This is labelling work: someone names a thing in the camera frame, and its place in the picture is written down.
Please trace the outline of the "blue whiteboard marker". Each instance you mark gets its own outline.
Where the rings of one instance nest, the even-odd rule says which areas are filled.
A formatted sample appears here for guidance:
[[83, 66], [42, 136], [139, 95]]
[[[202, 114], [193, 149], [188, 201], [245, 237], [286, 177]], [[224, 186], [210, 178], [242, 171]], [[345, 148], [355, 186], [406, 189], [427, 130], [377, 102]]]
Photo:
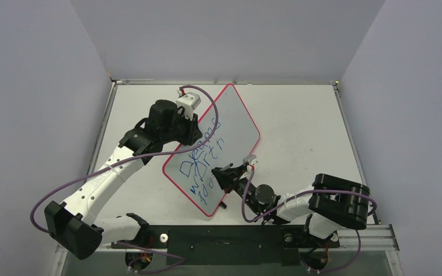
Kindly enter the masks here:
[[220, 170], [221, 171], [226, 171], [226, 170], [230, 169], [232, 166], [233, 166], [233, 163], [229, 163], [228, 165], [222, 167]]

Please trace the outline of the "pink-framed whiteboard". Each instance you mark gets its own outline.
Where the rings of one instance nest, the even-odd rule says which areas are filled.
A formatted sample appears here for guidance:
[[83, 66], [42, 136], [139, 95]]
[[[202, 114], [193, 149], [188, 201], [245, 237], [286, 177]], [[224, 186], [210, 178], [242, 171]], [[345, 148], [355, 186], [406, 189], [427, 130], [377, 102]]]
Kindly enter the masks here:
[[261, 137], [234, 85], [226, 85], [215, 102], [218, 111], [209, 106], [199, 118], [202, 137], [197, 148], [170, 155], [162, 168], [167, 179], [207, 217], [215, 213], [224, 197], [211, 170], [228, 164], [240, 166]]

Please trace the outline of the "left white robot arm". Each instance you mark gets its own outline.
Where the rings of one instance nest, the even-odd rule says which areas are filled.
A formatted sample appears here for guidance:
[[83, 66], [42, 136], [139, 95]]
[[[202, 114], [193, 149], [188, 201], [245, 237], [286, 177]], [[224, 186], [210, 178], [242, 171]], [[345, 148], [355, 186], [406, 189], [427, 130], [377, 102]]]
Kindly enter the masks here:
[[202, 134], [194, 113], [200, 100], [192, 95], [175, 102], [160, 99], [120, 140], [104, 165], [75, 193], [61, 203], [51, 201], [44, 209], [49, 235], [79, 260], [88, 258], [100, 245], [128, 241], [134, 247], [148, 242], [148, 223], [134, 213], [110, 219], [98, 214], [134, 173], [154, 153], [172, 141], [194, 145]]

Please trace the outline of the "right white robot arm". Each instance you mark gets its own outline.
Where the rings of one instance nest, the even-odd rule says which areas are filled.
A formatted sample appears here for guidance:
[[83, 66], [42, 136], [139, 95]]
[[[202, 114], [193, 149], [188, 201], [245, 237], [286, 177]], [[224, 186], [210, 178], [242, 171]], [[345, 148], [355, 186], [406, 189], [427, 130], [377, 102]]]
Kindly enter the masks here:
[[242, 198], [241, 214], [247, 223], [284, 225], [305, 217], [302, 239], [310, 246], [341, 228], [366, 229], [367, 218], [377, 207], [368, 186], [328, 174], [316, 175], [301, 191], [277, 195], [267, 184], [252, 183], [253, 165], [215, 167], [211, 172], [226, 194], [234, 191]]

